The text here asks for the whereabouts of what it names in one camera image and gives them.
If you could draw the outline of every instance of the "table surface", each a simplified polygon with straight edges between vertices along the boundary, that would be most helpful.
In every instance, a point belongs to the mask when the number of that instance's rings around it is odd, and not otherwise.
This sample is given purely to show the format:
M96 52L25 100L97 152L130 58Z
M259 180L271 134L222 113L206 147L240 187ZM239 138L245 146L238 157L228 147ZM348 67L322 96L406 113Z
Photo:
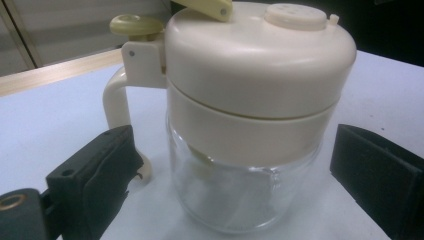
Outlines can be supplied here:
M108 129L103 89L121 65L0 97L0 194L47 188L44 177ZM329 171L337 125L380 134L424 157L424 68L358 52L321 151L286 216L273 227L225 235L181 209L170 178L166 93L128 88L137 148L152 162L102 239L388 239Z

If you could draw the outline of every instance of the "glass jar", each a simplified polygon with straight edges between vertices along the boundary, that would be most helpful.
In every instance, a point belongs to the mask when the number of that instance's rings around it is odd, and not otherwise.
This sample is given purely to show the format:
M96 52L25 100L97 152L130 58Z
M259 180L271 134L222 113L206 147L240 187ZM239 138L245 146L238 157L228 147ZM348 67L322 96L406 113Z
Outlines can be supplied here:
M243 233L280 219L318 148L275 167L235 166L191 147L167 124L173 183L183 208L221 232Z

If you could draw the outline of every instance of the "white cap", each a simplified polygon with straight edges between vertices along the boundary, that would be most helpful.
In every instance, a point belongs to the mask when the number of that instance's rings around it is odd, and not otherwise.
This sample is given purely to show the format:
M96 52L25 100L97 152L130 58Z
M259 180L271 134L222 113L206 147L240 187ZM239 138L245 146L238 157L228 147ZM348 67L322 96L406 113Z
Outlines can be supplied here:
M352 37L318 9L233 3L222 23L185 9L165 32L167 77L202 105L286 119L332 106L355 60Z

